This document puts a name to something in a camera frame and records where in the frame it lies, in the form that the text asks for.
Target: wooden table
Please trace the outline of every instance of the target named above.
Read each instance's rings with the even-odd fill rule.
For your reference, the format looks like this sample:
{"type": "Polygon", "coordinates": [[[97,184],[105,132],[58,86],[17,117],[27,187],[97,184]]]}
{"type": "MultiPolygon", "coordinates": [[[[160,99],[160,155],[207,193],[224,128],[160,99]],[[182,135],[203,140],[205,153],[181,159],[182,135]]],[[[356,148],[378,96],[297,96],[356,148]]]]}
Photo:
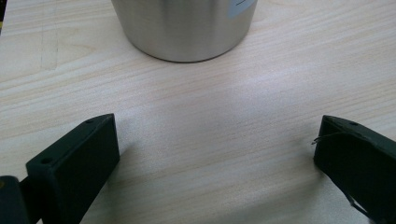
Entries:
{"type": "Polygon", "coordinates": [[[109,0],[9,1],[0,175],[115,113],[121,161],[82,223],[368,223],[315,168],[324,114],[396,139],[396,2],[259,0],[205,63],[135,49],[109,0]]]}

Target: metal pot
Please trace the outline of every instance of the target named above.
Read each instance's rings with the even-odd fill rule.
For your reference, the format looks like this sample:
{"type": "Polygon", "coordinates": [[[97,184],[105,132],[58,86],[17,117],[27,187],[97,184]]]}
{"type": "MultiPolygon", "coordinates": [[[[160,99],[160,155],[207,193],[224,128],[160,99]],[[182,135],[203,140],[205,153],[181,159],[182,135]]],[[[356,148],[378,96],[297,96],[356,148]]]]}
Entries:
{"type": "Polygon", "coordinates": [[[112,0],[125,34],[166,61],[208,60],[247,34],[257,0],[112,0]]]}

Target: wood grain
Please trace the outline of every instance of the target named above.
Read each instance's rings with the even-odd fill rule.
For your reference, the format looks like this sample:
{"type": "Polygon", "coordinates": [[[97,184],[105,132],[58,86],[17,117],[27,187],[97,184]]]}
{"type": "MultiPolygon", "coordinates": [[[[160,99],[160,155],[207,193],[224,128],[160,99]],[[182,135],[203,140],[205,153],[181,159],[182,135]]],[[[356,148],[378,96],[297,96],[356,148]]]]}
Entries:
{"type": "Polygon", "coordinates": [[[368,223],[312,162],[324,114],[396,140],[396,2],[259,0],[205,63],[135,49],[110,1],[8,2],[0,175],[115,113],[121,162],[82,223],[368,223]]]}

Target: silver cylinder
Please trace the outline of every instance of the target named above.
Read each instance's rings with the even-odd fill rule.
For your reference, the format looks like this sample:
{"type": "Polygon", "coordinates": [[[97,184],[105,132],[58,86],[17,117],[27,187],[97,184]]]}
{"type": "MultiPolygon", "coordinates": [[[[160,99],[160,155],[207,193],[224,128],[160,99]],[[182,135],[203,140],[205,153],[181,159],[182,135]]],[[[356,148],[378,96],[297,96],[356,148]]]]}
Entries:
{"type": "Polygon", "coordinates": [[[208,60],[247,34],[257,0],[112,0],[138,49],[166,61],[208,60]]]}

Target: sticker on metal container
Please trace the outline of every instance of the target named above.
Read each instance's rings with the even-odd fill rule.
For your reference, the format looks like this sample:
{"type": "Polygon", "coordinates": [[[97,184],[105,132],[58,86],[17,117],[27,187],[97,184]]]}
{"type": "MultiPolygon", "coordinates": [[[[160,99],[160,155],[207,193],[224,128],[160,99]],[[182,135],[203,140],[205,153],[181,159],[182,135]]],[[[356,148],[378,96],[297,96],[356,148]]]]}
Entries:
{"type": "Polygon", "coordinates": [[[251,7],[255,2],[256,0],[230,0],[228,17],[234,18],[251,7]]]}

